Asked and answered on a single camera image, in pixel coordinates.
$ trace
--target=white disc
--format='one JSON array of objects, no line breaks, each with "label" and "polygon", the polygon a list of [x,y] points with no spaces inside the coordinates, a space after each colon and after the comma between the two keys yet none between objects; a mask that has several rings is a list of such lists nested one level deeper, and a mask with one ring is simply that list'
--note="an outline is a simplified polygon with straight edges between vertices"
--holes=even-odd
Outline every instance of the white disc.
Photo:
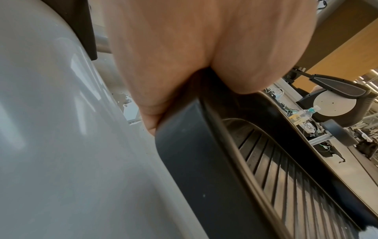
[{"label": "white disc", "polygon": [[320,107],[319,114],[332,117],[351,111],[356,101],[356,99],[347,99],[331,91],[325,91],[315,98],[314,105]]}]

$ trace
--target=water bottle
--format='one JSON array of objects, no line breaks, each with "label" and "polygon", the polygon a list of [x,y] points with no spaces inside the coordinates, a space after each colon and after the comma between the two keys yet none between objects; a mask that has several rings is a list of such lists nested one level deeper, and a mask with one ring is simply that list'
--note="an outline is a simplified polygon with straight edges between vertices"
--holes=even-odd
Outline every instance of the water bottle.
[{"label": "water bottle", "polygon": [[309,120],[311,116],[315,112],[318,112],[319,110],[320,110],[319,106],[314,106],[309,109],[303,109],[303,110],[298,111],[296,114],[293,114],[292,116],[290,116],[289,119],[294,125],[299,125]]}]

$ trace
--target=skin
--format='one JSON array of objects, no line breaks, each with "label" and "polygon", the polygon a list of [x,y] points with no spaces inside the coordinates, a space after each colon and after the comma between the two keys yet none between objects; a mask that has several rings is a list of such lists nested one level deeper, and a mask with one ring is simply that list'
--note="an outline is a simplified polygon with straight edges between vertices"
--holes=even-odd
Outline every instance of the skin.
[{"label": "skin", "polygon": [[103,0],[110,47],[147,130],[189,76],[211,66],[234,92],[264,89],[299,60],[315,0]]}]

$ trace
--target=hand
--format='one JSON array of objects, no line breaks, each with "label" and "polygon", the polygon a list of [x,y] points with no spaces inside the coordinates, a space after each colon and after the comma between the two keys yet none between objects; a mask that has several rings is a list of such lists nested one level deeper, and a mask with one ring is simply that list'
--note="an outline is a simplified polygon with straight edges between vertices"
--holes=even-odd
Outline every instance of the hand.
[{"label": "hand", "polygon": [[154,134],[178,89],[211,66],[240,94],[278,80],[299,60],[315,0],[104,0],[117,67]]}]

